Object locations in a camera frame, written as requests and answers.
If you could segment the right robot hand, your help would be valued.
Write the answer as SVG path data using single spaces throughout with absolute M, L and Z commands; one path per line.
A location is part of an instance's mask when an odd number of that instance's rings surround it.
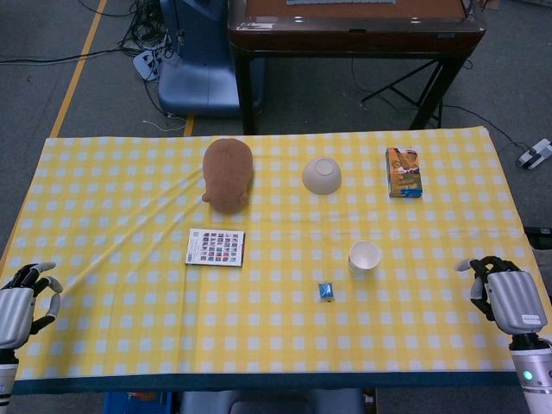
M 472 270 L 470 301 L 504 333 L 536 334 L 548 319 L 530 273 L 497 256 L 465 259 L 455 264 L 459 273 Z

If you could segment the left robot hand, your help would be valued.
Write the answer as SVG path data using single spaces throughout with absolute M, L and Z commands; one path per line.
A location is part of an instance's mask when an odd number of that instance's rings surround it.
M 1 350 L 19 349 L 57 318 L 63 286 L 55 277 L 44 275 L 55 267 L 55 262 L 27 264 L 1 288 Z M 47 288 L 53 291 L 49 308 L 35 319 L 36 299 Z

